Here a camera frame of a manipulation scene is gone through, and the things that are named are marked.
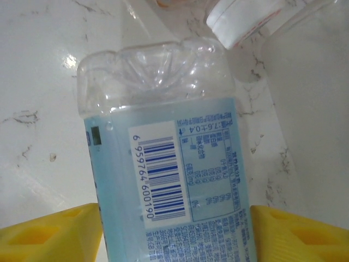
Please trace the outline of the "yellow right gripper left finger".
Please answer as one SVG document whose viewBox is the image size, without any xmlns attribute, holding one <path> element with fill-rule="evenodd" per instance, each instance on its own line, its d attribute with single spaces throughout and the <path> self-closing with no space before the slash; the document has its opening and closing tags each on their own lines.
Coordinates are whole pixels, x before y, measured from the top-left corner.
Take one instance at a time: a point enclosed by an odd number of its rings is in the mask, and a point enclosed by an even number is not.
<svg viewBox="0 0 349 262">
<path fill-rule="evenodd" d="M 95 262 L 103 229 L 97 203 L 0 229 L 0 262 Z"/>
</svg>

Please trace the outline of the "light blue label bottle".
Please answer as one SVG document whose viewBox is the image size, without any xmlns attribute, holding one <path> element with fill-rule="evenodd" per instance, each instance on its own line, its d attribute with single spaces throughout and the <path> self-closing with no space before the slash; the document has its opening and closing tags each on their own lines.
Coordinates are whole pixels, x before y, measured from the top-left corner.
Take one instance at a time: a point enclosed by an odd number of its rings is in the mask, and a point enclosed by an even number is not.
<svg viewBox="0 0 349 262">
<path fill-rule="evenodd" d="M 257 262 L 234 81 L 211 38 L 77 69 L 109 262 Z"/>
</svg>

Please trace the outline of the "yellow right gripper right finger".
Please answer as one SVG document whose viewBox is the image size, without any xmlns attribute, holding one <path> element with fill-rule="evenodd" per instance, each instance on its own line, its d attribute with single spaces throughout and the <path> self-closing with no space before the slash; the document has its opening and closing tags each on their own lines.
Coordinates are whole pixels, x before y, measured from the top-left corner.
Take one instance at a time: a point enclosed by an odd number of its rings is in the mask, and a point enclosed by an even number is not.
<svg viewBox="0 0 349 262">
<path fill-rule="evenodd" d="M 258 262 L 349 262 L 349 230 L 268 206 L 250 207 Z"/>
</svg>

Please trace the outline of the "red gold label bottle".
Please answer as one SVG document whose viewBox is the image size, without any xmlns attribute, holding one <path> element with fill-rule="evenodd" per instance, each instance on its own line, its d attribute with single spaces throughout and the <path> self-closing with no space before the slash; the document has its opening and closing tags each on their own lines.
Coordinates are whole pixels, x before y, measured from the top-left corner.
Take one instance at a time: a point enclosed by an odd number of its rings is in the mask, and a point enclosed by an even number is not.
<svg viewBox="0 0 349 262">
<path fill-rule="evenodd" d="M 349 0 L 216 0 L 205 22 L 226 49 L 267 28 L 267 52 L 338 53 L 346 47 Z"/>
</svg>

